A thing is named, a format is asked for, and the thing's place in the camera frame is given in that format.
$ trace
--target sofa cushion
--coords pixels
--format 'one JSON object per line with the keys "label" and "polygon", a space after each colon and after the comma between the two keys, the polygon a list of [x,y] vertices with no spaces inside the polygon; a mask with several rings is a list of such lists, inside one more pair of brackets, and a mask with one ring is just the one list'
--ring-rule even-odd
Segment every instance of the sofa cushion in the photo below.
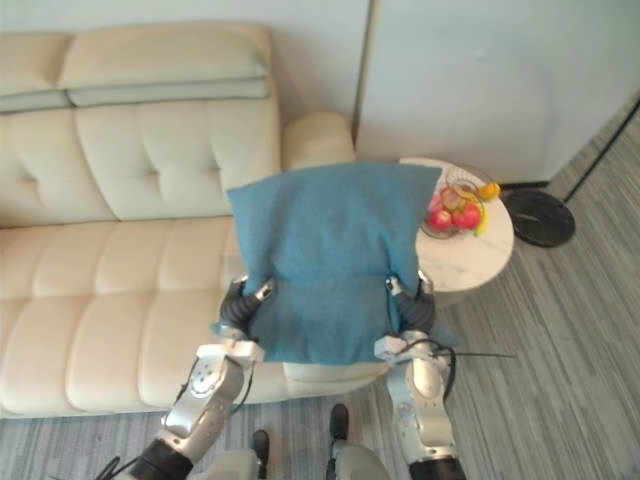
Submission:
{"label": "sofa cushion", "polygon": [[282,135],[282,169],[355,162],[347,119],[330,112],[312,113],[286,126]]}
{"label": "sofa cushion", "polygon": [[[234,81],[244,85],[236,87]],[[261,48],[252,38],[216,23],[81,32],[58,82],[79,105],[264,97],[267,84]]]}
{"label": "sofa cushion", "polygon": [[[238,252],[231,217],[0,230],[0,416],[167,408],[244,271]],[[249,401],[382,371],[263,364]]]}
{"label": "sofa cushion", "polygon": [[0,226],[209,217],[224,191],[280,171],[276,100],[0,116]]}
{"label": "sofa cushion", "polygon": [[0,35],[0,112],[69,105],[55,85],[70,39],[64,33]]}
{"label": "sofa cushion", "polygon": [[0,227],[115,218],[70,109],[0,116]]}
{"label": "sofa cushion", "polygon": [[70,39],[65,33],[0,35],[0,95],[54,89]]}

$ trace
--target black joint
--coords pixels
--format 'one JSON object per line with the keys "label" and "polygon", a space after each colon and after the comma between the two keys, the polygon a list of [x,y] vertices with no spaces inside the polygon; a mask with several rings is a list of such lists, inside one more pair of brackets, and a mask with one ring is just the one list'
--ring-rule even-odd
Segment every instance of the black joint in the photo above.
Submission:
{"label": "black joint", "polygon": [[402,317],[401,330],[420,330],[426,334],[431,331],[435,322],[435,299],[432,294],[419,290],[417,298],[413,299],[403,292],[393,299]]}
{"label": "black joint", "polygon": [[193,469],[191,460],[165,442],[155,439],[131,467],[138,480],[185,480]]}
{"label": "black joint", "polygon": [[409,472],[412,480],[467,480],[462,465],[453,457],[412,463]]}
{"label": "black joint", "polygon": [[249,324],[258,311],[260,301],[254,296],[239,297],[222,305],[220,323],[249,334]]}

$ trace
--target blue pillow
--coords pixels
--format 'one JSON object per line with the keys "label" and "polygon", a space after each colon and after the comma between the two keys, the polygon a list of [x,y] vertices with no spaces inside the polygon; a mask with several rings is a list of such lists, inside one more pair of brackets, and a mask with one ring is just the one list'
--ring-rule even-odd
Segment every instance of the blue pillow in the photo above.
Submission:
{"label": "blue pillow", "polygon": [[288,172],[228,192],[246,292],[276,289],[251,325],[267,361],[376,361],[397,333],[385,288],[393,273],[417,289],[415,239],[439,168],[357,163]]}

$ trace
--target black shoe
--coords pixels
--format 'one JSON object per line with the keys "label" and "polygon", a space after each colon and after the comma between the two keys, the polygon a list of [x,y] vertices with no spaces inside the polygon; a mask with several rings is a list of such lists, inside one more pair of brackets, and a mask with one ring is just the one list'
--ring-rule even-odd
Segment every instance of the black shoe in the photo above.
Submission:
{"label": "black shoe", "polygon": [[325,480],[336,480],[336,459],[333,457],[333,444],[338,440],[346,440],[349,435],[349,410],[342,403],[334,405],[331,409],[329,434],[331,435],[331,448],[329,449],[329,463],[324,478]]}
{"label": "black shoe", "polygon": [[269,462],[269,435],[267,435],[267,432],[264,430],[255,432],[251,448],[256,452],[260,461],[258,478],[267,478],[267,463]]}
{"label": "black shoe", "polygon": [[342,403],[333,406],[329,421],[331,441],[346,440],[349,436],[349,410]]}

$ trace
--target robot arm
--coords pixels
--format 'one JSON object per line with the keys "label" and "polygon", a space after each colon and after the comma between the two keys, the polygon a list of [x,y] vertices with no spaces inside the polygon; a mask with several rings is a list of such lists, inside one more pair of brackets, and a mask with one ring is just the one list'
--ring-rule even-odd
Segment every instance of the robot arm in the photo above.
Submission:
{"label": "robot arm", "polygon": [[264,350],[248,340],[248,326],[272,284],[245,297],[245,283],[246,277],[230,285],[220,307],[219,337],[198,348],[187,383],[160,430],[118,480],[184,480],[215,443],[244,384],[244,370],[264,359]]}
{"label": "robot arm", "polygon": [[390,364],[387,387],[393,402],[400,447],[414,480],[466,480],[444,408],[449,362],[429,340],[434,322],[432,284],[420,274],[415,297],[397,278],[387,287],[402,316],[400,338],[387,336],[376,342],[375,353]]}

